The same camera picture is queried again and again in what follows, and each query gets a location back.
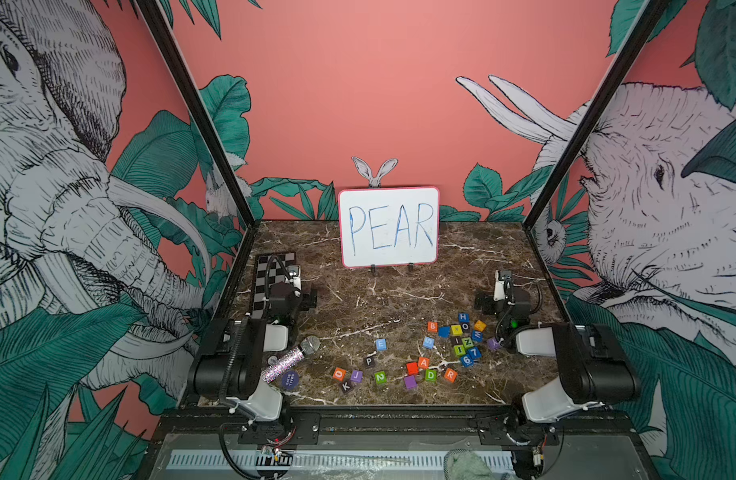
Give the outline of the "orange R block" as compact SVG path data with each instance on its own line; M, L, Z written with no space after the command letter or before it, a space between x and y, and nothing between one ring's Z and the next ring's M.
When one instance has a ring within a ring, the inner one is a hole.
M455 370L453 370L452 368L448 368L445 371L444 376L443 376L443 378L446 381L448 381L449 383L454 383L456 381L457 377L458 377L458 373Z

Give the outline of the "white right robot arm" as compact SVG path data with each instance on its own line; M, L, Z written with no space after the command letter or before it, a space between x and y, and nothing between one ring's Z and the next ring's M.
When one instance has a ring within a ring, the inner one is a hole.
M641 382L610 327L572 322L531 323L543 302L542 292L515 285L510 271L495 272L491 293L476 294L475 309L497 319L488 343L526 357L553 358L557 376L517 400L520 422L554 423L574 414L635 400Z

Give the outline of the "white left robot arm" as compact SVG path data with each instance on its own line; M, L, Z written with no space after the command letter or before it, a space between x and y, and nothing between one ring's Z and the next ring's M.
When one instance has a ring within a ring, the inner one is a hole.
M249 310L228 322L225 349L202 354L190 370L192 393L217 402L251 422L274 422L283 415L283 396L272 383L321 342L308 336L295 343L296 315L316 303L302 290L300 267L277 255L257 262Z

